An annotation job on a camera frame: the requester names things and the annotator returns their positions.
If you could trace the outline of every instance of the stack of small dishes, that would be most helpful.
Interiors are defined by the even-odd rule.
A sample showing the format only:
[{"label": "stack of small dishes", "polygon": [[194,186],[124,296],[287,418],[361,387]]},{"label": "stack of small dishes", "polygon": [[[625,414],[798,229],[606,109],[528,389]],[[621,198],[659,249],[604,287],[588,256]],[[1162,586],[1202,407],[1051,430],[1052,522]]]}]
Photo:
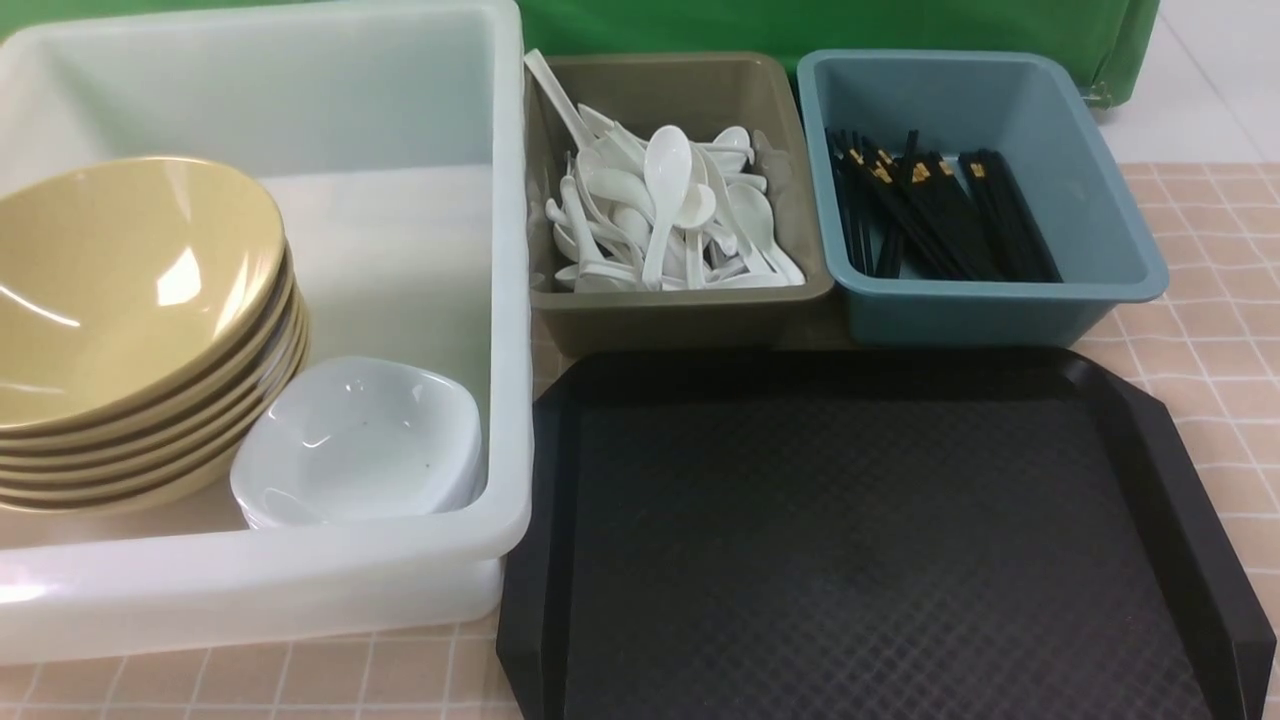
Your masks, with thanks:
[{"label": "stack of small dishes", "polygon": [[177,158],[0,200],[0,506],[154,507],[225,478],[306,364],[275,201]]}]

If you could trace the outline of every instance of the white plastic spoon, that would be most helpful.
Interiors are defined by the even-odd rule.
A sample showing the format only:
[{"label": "white plastic spoon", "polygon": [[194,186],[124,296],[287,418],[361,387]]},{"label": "white plastic spoon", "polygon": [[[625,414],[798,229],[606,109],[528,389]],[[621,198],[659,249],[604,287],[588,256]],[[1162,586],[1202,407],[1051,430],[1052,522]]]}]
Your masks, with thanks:
[{"label": "white plastic spoon", "polygon": [[753,176],[751,173],[724,173],[726,184],[749,184],[760,192],[769,191],[769,181],[764,176]]},{"label": "white plastic spoon", "polygon": [[751,149],[751,136],[742,126],[730,126],[705,147],[722,173],[741,173],[748,163],[755,163],[755,150]]},{"label": "white plastic spoon", "polygon": [[[616,224],[613,224],[613,220],[609,219],[609,217],[605,214],[605,210],[595,204],[595,196],[591,195],[591,188],[588,184],[586,178],[589,173],[584,172],[582,168],[586,167],[589,170],[594,172],[596,168],[604,167],[604,160],[600,159],[600,155],[596,151],[589,147],[579,152],[577,160],[573,163],[573,165],[577,168],[577,174],[575,176],[575,179],[577,181],[579,197],[582,200],[582,205],[584,208],[586,208],[588,215],[590,215],[590,219],[594,220],[596,224],[603,225],[609,231],[604,236],[600,236],[596,234],[595,231],[593,229],[591,232],[593,234],[595,234],[595,238],[602,240],[603,237],[611,240],[613,238],[621,240],[627,246],[627,256],[631,258],[632,261],[639,263],[644,246],[632,245],[627,238],[627,236],[622,232],[622,229],[618,228]],[[618,252],[614,249],[611,247],[609,250],[613,250],[613,254],[618,255]]]},{"label": "white plastic spoon", "polygon": [[552,240],[556,241],[556,250],[559,250],[566,260],[577,263],[577,243],[564,231],[564,225],[552,223]]},{"label": "white plastic spoon", "polygon": [[543,58],[540,51],[530,50],[525,54],[525,67],[541,86],[543,92],[547,94],[547,99],[552,101],[552,106],[556,108],[556,114],[561,117],[564,127],[568,128],[568,135],[573,138],[573,143],[577,145],[579,150],[591,145],[595,136],[588,129],[586,123],[582,120],[582,115],[577,114],[573,109],[573,102],[570,101],[568,94],[564,92],[564,87],[561,86],[559,81],[556,79],[556,73],[552,72],[550,67],[547,64],[547,58]]},{"label": "white plastic spoon", "polygon": [[804,284],[804,272],[778,247],[773,236],[773,206],[769,205],[769,199],[754,187],[731,184],[728,204],[746,240],[760,250],[769,264],[786,278],[787,284]]},{"label": "white plastic spoon", "polygon": [[[564,290],[575,292],[617,292],[618,288],[603,283],[630,283],[628,291],[640,290],[635,286],[635,273],[626,265],[620,265],[605,260],[602,263],[589,263],[585,266],[573,264],[561,268],[556,273],[556,283]],[[689,286],[680,278],[662,277],[662,290],[687,290]]]},{"label": "white plastic spoon", "polygon": [[[703,161],[707,164],[707,184],[710,186],[712,192],[716,193],[716,219],[719,220],[722,225],[728,228],[728,232],[733,234],[737,240],[737,254],[746,263],[746,269],[755,274],[767,274],[773,272],[773,266],[769,261],[751,246],[751,238],[742,233],[742,228],[739,227],[737,220],[733,217],[733,210],[728,201],[728,186],[724,184],[724,177],[721,176],[719,168],[712,160],[710,155],[700,149],[694,147],[694,152],[700,152],[703,155]],[[716,238],[717,233],[712,232],[712,238]]]},{"label": "white plastic spoon", "polygon": [[707,288],[718,290],[748,290],[758,287],[786,287],[787,278],[777,273],[746,273],[742,275],[733,275],[731,278],[724,278],[713,283],[707,283]]},{"label": "white plastic spoon", "polygon": [[[545,211],[547,211],[547,219],[550,220],[552,223],[556,223],[557,225],[563,225],[564,228],[570,227],[568,215],[566,215],[564,211],[561,210],[559,205],[556,204],[554,197],[547,199]],[[602,225],[591,220],[588,220],[586,227],[588,229],[591,231],[591,237],[594,237],[596,242],[614,242],[622,246],[630,245],[630,238],[626,234],[623,234],[622,231],[618,229],[617,227]],[[644,237],[646,238],[649,237],[648,231],[645,231]]]},{"label": "white plastic spoon", "polygon": [[653,197],[654,223],[640,282],[649,290],[662,290],[666,245],[676,224],[676,214],[689,196],[694,170],[691,154],[689,138],[676,126],[658,128],[644,154],[644,184]]},{"label": "white plastic spoon", "polygon": [[590,163],[580,164],[579,170],[591,195],[635,208],[645,220],[653,222],[653,199],[649,197],[649,190],[643,179],[625,170],[595,167]]},{"label": "white plastic spoon", "polygon": [[573,292],[617,292],[640,290],[635,269],[608,260],[589,260],[577,266]]},{"label": "white plastic spoon", "polygon": [[685,202],[676,214],[676,227],[680,229],[698,229],[716,217],[716,193],[705,184],[695,184],[689,188]]},{"label": "white plastic spoon", "polygon": [[[556,240],[556,247],[561,251],[564,258],[570,261],[577,263],[580,259],[577,256],[577,243],[573,242],[573,236],[570,234],[568,225],[552,225],[552,236]],[[613,258],[605,258],[605,260],[617,260],[618,263],[632,263],[639,268],[639,256],[636,256],[631,250],[631,243],[628,242],[613,242],[611,240],[595,236],[595,242],[604,250],[608,250]]]},{"label": "white plastic spoon", "polygon": [[689,290],[707,286],[707,268],[703,266],[703,231],[685,231],[685,281]]},{"label": "white plastic spoon", "polygon": [[645,146],[640,145],[634,135],[622,126],[614,127],[602,141],[611,147],[616,159],[614,167],[628,173],[644,173]]},{"label": "white plastic spoon", "polygon": [[[653,231],[653,225],[649,220],[640,214],[639,210],[628,205],[617,205],[613,209],[613,222],[622,228],[628,238],[640,249],[640,258],[644,258],[644,250],[648,247],[649,233]],[[644,263],[637,259],[637,264]],[[684,247],[678,243],[668,242],[662,259],[662,273],[663,275],[684,278],[685,273],[685,255]]]},{"label": "white plastic spoon", "polygon": [[568,217],[568,227],[572,231],[573,243],[577,245],[579,261],[604,260],[604,254],[595,245],[595,237],[591,234],[591,227],[588,224],[586,213],[582,210],[582,201],[577,196],[577,183],[568,176],[561,178],[561,200],[564,202],[564,214]]}]

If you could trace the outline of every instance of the green cloth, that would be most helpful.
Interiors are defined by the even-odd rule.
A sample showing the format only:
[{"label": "green cloth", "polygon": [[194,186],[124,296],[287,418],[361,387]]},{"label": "green cloth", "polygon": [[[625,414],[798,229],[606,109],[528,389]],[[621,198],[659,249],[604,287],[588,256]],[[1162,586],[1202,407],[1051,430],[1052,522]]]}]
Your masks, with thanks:
[{"label": "green cloth", "polygon": [[[307,0],[8,0],[0,37],[38,23]],[[355,3],[376,0],[351,0]],[[795,69],[823,47],[1020,50],[1066,67],[1096,105],[1133,94],[1158,0],[518,0],[545,55],[754,50]]]}]

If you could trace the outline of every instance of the white dish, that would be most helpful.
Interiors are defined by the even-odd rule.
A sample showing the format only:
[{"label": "white dish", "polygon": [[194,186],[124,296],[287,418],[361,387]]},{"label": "white dish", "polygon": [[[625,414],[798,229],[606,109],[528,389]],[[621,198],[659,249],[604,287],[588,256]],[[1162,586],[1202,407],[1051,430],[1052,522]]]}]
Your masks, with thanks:
[{"label": "white dish", "polygon": [[479,480],[480,409],[461,384],[401,363],[335,357],[289,383],[232,465],[244,519],[360,523],[462,507]]}]

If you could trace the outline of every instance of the spoon handle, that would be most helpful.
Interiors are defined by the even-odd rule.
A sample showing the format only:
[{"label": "spoon handle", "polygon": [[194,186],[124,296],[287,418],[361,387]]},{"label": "spoon handle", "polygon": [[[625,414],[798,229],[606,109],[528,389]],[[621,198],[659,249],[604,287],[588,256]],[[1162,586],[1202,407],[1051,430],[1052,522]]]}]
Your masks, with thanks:
[{"label": "spoon handle", "polygon": [[556,79],[556,73],[547,64],[547,58],[543,58],[543,54],[538,50],[530,50],[525,55],[525,67],[529,68],[534,79],[541,86],[543,92],[547,94],[547,99],[552,101],[552,106],[556,108],[556,113],[564,122],[564,127],[568,128],[568,133],[573,137],[573,143],[577,145],[577,149],[584,150],[589,147],[595,141],[595,135],[586,127],[582,115],[577,114],[573,102],[568,99],[568,94],[564,92],[564,87]]},{"label": "spoon handle", "polygon": [[655,218],[653,233],[649,234],[649,249],[644,256],[644,268],[640,270],[640,282],[649,290],[662,290],[662,263],[667,256],[667,242],[671,228],[675,224],[668,214]]}]

